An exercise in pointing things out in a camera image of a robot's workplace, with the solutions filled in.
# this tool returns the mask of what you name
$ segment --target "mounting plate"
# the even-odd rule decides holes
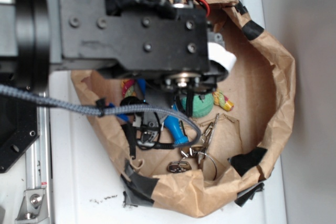
[[[13,75],[0,74],[0,83],[13,85]],[[0,97],[0,173],[7,172],[38,136],[36,106]]]

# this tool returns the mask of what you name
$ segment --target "key ring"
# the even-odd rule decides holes
[[[200,151],[197,151],[197,152],[194,152],[194,154],[202,154],[202,155],[204,155],[205,157],[208,157],[211,161],[212,161],[212,163],[214,164],[214,166],[215,166],[215,177],[214,177],[214,179],[213,180],[215,180],[216,179],[216,177],[217,177],[217,165],[216,165],[216,162],[215,162],[215,160],[209,155],[209,154],[206,154],[206,153],[204,153],[204,152],[200,152]],[[190,158],[190,157],[182,157],[181,159],[180,159],[180,162],[183,160],[183,159],[185,159],[185,158]]]

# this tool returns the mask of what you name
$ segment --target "metal keyring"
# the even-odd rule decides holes
[[[215,166],[215,177],[214,177],[213,180],[215,180],[216,177],[217,177],[217,165],[216,165],[215,160],[214,160],[209,154],[206,154],[206,153],[204,153],[204,152],[195,152],[195,154],[198,154],[198,153],[204,155],[205,157],[208,157],[208,158],[212,161],[212,163],[214,164],[214,166]],[[180,161],[182,161],[182,160],[184,160],[184,159],[186,159],[186,158],[193,158],[193,157],[182,157],[182,158],[180,159]]]

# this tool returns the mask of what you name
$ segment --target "cable tie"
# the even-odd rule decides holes
[[[97,106],[97,109],[100,112],[100,115],[98,117],[102,118],[103,116],[105,116],[106,98],[101,98],[101,99],[97,100],[96,101],[96,106]]]

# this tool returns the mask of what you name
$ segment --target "screw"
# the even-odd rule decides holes
[[[216,34],[215,35],[215,41],[221,41],[221,40],[223,40],[222,35],[221,34]]]
[[[185,26],[188,30],[193,30],[194,27],[195,27],[195,23],[192,21],[192,20],[188,20],[186,23],[185,23]]]
[[[181,82],[178,82],[178,83],[177,83],[177,86],[178,86],[179,88],[185,88],[185,87],[187,87],[187,83],[186,83],[185,81],[181,81]]]
[[[104,18],[98,18],[98,19],[97,19],[97,26],[98,26],[100,29],[105,29],[105,28],[107,27],[106,19],[104,19]]]
[[[167,86],[170,86],[172,84],[172,80],[171,79],[165,79],[165,83]]]
[[[80,21],[77,17],[70,17],[69,19],[69,24],[70,26],[72,26],[73,28],[77,28],[80,26]]]
[[[149,25],[151,24],[151,20],[149,18],[143,18],[141,23],[144,27],[149,27]]]
[[[30,220],[30,219],[33,219],[33,213],[32,212],[28,212],[25,214],[25,219],[26,220]]]
[[[187,46],[188,52],[194,54],[196,53],[196,45],[194,43],[189,43]]]
[[[32,205],[37,205],[38,203],[40,203],[42,201],[42,197],[38,194],[33,194],[31,197],[30,197],[30,203]]]
[[[143,49],[146,52],[150,52],[150,51],[152,51],[152,45],[150,43],[145,43],[145,44],[143,44]]]

